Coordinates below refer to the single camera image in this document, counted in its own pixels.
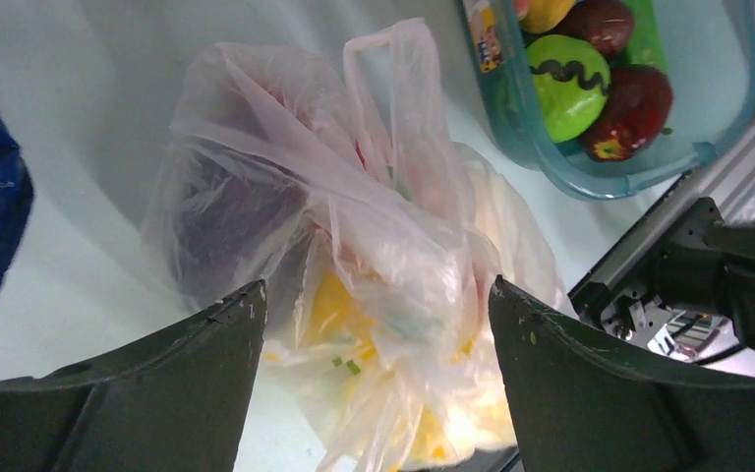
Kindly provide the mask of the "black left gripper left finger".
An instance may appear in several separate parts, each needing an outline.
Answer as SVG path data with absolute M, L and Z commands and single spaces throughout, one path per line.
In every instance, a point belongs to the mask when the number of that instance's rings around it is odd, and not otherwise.
M 266 325 L 252 282 L 43 378 L 0 381 L 0 471 L 230 471 Z

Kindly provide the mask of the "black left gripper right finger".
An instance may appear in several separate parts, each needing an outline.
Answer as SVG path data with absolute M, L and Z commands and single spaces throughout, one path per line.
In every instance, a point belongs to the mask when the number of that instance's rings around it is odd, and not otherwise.
M 489 318 L 528 471 L 755 471 L 755 378 L 685 364 L 503 278 Z

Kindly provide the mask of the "translucent plastic grocery bag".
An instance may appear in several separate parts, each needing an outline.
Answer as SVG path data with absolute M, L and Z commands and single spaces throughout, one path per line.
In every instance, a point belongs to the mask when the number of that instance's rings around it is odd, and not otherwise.
M 526 202 L 448 134 L 421 19 L 349 40 L 336 70 L 284 45 L 191 62 L 143 226 L 194 310 L 266 283 L 260 363 L 320 469 L 461 463 L 516 445 L 489 321 L 498 276 L 570 309 Z

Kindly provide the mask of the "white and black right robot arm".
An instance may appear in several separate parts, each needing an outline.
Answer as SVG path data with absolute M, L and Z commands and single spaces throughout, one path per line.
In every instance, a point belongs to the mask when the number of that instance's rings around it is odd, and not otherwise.
M 726 223 L 698 199 L 654 246 L 651 292 L 670 308 L 724 316 L 755 351 L 755 220 Z

